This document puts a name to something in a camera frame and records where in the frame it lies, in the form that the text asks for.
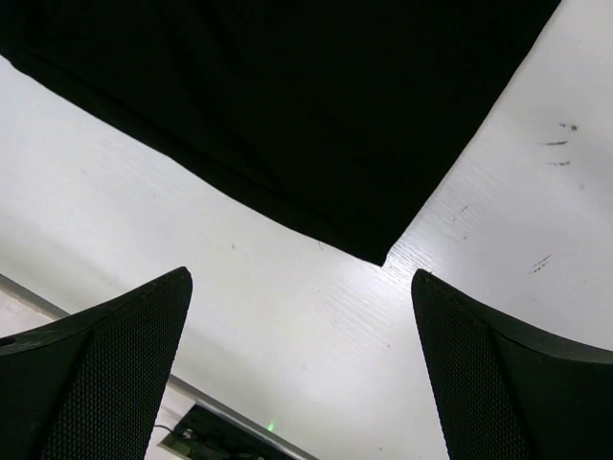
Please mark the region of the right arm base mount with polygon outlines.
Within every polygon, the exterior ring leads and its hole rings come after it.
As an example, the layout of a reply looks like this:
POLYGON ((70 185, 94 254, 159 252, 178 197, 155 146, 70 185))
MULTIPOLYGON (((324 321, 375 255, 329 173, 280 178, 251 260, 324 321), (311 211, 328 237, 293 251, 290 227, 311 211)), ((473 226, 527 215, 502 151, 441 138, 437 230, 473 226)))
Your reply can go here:
POLYGON ((314 459, 314 456, 259 432, 228 415, 195 404, 164 434, 158 446, 179 459, 314 459))

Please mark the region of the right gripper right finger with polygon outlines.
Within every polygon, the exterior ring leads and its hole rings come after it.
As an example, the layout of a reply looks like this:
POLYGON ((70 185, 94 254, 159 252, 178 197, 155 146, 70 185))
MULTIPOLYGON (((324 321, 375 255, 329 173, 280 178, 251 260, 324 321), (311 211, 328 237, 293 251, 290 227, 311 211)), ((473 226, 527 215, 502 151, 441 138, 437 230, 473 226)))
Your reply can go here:
POLYGON ((452 459, 609 459, 612 354, 418 270, 420 344, 452 459))

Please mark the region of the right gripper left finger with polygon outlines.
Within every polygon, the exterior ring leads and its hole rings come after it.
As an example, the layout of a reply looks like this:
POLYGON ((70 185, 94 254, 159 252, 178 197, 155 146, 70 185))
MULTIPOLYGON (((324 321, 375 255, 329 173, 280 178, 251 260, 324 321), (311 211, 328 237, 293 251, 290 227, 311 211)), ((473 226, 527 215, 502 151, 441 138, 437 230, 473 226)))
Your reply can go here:
POLYGON ((4 459, 142 459, 193 292, 179 267, 1 340, 4 459))

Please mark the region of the black skirt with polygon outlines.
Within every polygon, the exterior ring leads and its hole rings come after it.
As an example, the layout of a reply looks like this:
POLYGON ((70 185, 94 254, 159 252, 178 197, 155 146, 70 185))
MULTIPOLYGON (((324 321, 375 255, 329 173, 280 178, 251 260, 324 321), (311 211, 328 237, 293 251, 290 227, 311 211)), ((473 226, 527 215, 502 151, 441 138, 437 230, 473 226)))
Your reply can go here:
POLYGON ((1 53, 243 205, 382 265, 554 1, 5 1, 1 53))

